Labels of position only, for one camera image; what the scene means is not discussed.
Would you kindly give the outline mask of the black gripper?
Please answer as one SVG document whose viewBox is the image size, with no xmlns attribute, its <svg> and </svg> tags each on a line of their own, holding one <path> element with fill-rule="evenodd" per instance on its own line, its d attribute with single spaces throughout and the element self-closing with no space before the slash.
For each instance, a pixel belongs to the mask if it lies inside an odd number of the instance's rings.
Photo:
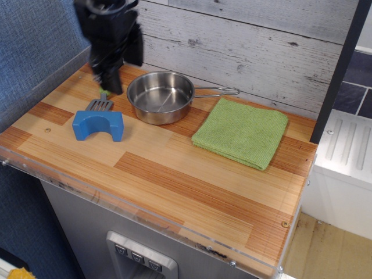
<svg viewBox="0 0 372 279">
<path fill-rule="evenodd" d="M 93 79 L 105 91 L 123 93 L 120 68 L 126 62 L 141 66 L 144 43 L 137 23 L 138 1 L 74 1 L 83 36 L 91 44 Z"/>
</svg>

